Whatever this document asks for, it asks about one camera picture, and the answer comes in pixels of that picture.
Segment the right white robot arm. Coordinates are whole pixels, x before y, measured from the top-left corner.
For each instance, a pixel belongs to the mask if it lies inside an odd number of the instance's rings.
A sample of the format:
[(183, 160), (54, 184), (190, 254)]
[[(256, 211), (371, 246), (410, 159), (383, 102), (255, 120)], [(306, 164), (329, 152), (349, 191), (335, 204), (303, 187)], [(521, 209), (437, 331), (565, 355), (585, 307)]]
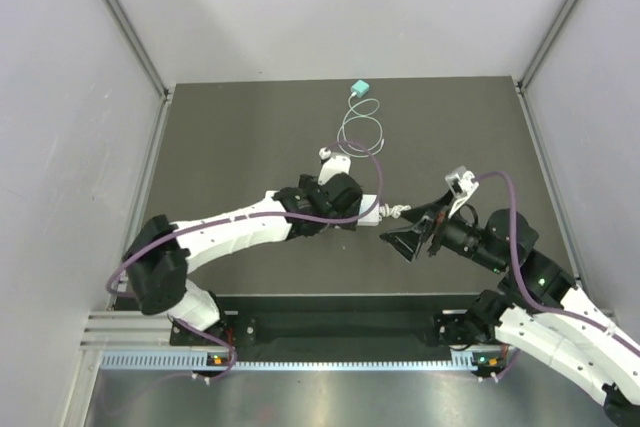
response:
[(587, 393), (616, 426), (639, 423), (639, 345), (621, 331), (555, 261), (517, 211), (485, 225), (451, 209), (452, 194), (401, 213), (404, 228), (381, 234), (405, 260), (447, 249), (501, 275), (461, 318), (465, 337), (524, 352)]

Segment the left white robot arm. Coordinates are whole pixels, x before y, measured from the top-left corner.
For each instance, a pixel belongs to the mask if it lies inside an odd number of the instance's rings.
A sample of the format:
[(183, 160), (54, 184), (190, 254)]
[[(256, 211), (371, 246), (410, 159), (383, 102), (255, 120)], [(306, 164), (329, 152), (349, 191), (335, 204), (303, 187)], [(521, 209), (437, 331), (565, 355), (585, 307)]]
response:
[(360, 185), (338, 173), (324, 183), (303, 174), (246, 208), (190, 222), (171, 223), (164, 215), (147, 221), (126, 251), (123, 262), (139, 311), (166, 314), (191, 326), (205, 343), (226, 334), (226, 315), (215, 295), (188, 276), (200, 267), (265, 243), (310, 237), (329, 225), (356, 227), (363, 199)]

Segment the white power strip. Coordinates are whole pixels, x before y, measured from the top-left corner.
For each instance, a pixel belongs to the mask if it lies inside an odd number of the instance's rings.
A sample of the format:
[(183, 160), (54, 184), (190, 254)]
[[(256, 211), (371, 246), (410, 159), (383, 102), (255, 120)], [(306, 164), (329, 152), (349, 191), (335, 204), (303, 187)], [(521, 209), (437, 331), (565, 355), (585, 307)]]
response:
[(376, 227), (381, 222), (379, 206), (375, 199), (374, 194), (363, 195), (359, 211), (362, 217), (357, 220), (357, 227)]

